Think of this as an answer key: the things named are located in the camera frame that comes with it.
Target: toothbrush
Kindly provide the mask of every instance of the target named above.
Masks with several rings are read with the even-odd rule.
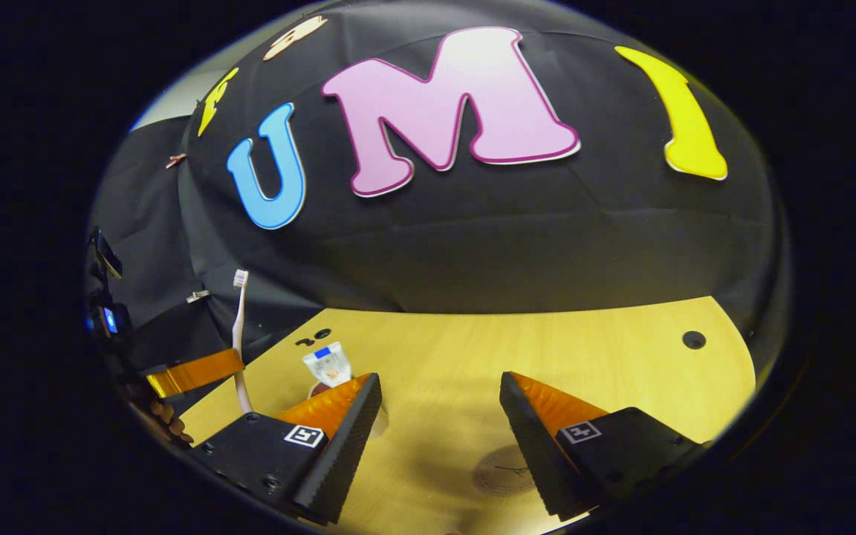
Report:
[[[237,308],[237,321],[233,322],[233,348],[237,350],[240,358],[244,358],[244,299],[247,298],[247,281],[249,280],[249,271],[237,270],[233,277],[233,287],[240,288],[240,307]],[[233,376],[237,383],[237,398],[240,399],[240,409],[244,414],[253,412],[253,406],[249,402],[249,393],[247,392],[247,378],[244,377],[244,370],[235,373]]]

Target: wooden table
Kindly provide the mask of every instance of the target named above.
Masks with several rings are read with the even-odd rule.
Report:
[[[499,403],[518,372],[615,411],[637,406],[694,441],[714,439],[748,402],[745,342],[711,297],[662,305],[539,314],[446,315],[324,309],[245,370],[253,407],[274,415],[314,385],[296,340],[322,328],[360,375],[378,372],[388,427],[368,441],[330,533],[543,533],[537,491],[495,495],[473,484],[485,455],[516,446]],[[706,345],[682,341],[699,331]],[[233,380],[181,416],[196,444],[240,416]]]

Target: white wall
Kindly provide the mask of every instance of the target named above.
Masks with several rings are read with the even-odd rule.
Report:
[[[221,76],[227,74],[244,55],[247,55],[247,52],[253,50],[253,48],[257,47],[263,41],[268,40],[274,34],[292,25],[295,21],[298,21],[299,18],[302,18],[303,13],[318,10],[320,7],[332,4],[334,1],[326,0],[306,4],[302,9],[293,11],[282,18],[258,28],[258,30],[229,45],[224,50],[215,53],[203,61],[203,63],[197,65],[197,67],[191,68],[190,71],[187,71],[177,82],[174,82],[170,88],[157,97],[156,101],[134,123],[132,131],[133,129],[139,129],[141,126],[170,119],[171,117],[191,115],[193,109],[197,106],[197,101],[204,100],[207,91],[220,80]]]

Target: pink letter m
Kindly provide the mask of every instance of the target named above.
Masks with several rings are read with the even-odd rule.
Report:
[[[557,119],[508,27],[472,27],[438,45],[427,81],[378,59],[339,72],[322,94],[339,99],[359,169],[352,190],[374,197],[408,184],[415,167],[395,156],[391,126],[434,169],[455,163],[464,103],[478,116],[471,155],[485,163],[527,163],[572,155],[580,136]]]

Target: blue letter u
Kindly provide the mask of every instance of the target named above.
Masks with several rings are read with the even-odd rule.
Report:
[[[305,200],[305,176],[302,174],[302,162],[289,132],[289,116],[293,114],[292,103],[283,104],[274,109],[259,124],[258,133],[269,141],[279,170],[279,193],[270,199],[262,192],[250,159],[253,141],[244,139],[233,149],[227,159],[227,170],[233,175],[240,192],[240,199],[247,209],[250,219],[258,227],[275,230],[285,226],[302,209]]]

